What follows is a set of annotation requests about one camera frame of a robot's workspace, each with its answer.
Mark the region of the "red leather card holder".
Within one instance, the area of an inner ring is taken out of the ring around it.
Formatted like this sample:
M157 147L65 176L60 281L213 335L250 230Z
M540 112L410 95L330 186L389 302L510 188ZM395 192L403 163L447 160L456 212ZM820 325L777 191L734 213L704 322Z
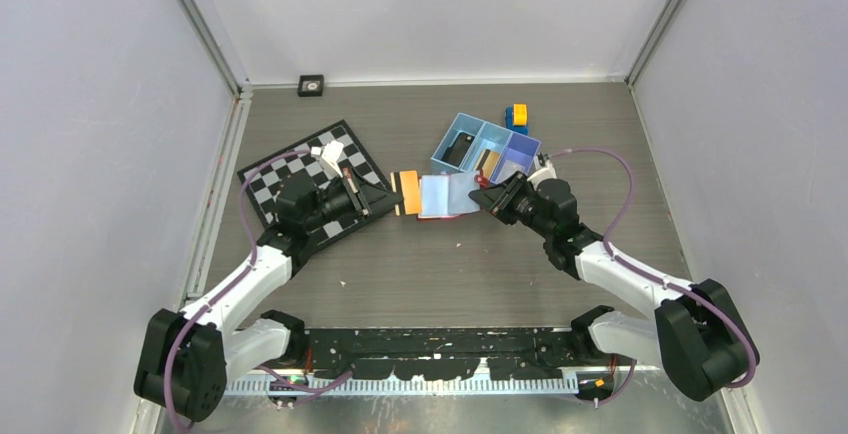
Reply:
M424 175L420 178L421 211L417 217L443 219L479 212L481 208L470 193L486 183L480 171Z

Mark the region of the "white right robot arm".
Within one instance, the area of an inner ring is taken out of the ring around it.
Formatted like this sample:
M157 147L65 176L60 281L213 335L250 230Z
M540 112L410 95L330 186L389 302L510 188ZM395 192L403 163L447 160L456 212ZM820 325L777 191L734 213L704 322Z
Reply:
M565 180L532 182L515 173L469 197L500 222L521 223L539 235L557 270L639 312L634 318L598 306L574 319L570 346L580 362L615 354L658 367L695 401L753 379L760 354L729 291L713 279L691 283L664 274L616 249L581 221Z

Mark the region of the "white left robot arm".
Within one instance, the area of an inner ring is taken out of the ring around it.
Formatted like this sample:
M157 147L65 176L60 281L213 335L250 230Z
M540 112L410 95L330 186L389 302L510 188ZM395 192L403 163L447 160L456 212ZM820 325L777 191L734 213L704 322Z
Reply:
M161 309L152 316L134 393L165 408L173 420L202 422L229 382L271 360L284 368L298 366L308 351L301 319L270 310L247 328L242 322L319 251L328 224L367 225L402 200L348 168L324 187L308 174L285 179L275 197L273 223L242 264L181 310Z

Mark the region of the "orange card with black stripe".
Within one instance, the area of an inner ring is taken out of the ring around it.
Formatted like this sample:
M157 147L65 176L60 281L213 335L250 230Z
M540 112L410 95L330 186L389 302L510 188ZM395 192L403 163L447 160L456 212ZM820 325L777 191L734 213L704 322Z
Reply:
M417 216L422 212L420 176L417 171L392 172L391 186L392 190L402 197L402 201L395 206L397 216Z

